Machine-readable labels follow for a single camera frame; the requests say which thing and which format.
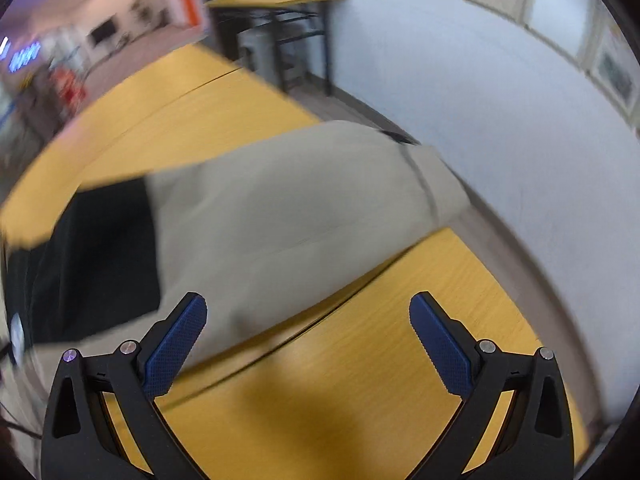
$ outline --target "black fabric patch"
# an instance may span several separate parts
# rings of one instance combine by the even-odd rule
[[[51,238],[11,254],[7,321],[25,347],[70,342],[158,309],[156,233],[144,179],[76,193]]]

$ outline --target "black screen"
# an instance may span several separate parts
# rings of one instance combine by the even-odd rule
[[[102,25],[94,28],[94,30],[91,31],[90,37],[93,40],[94,45],[98,45],[113,36],[117,30],[118,27],[116,27],[115,20],[113,18],[109,18]]]

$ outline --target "blue textured pad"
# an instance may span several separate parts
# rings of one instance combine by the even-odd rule
[[[409,320],[447,391],[466,399],[473,390],[471,363],[420,294],[411,299]]]
[[[169,391],[206,322],[207,304],[196,296],[146,361],[142,389],[149,399]]]

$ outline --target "light blue wall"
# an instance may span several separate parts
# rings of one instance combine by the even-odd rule
[[[435,146],[504,219],[582,333],[607,416],[622,416],[640,382],[629,127],[557,52],[463,0],[348,0],[334,17],[335,84]]]

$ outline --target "metal screw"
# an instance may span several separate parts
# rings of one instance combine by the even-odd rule
[[[123,354],[130,354],[136,349],[137,346],[138,345],[136,344],[135,341],[125,341],[120,345],[120,351]]]
[[[77,355],[78,355],[78,352],[76,352],[75,350],[73,349],[67,350],[65,353],[62,354],[62,360],[67,363],[70,363],[76,358]]]
[[[543,346],[540,349],[540,357],[549,361],[554,358],[554,351],[551,348],[547,348],[546,346]]]
[[[492,354],[495,352],[495,344],[493,341],[489,341],[488,339],[484,339],[480,342],[480,349],[485,354]]]

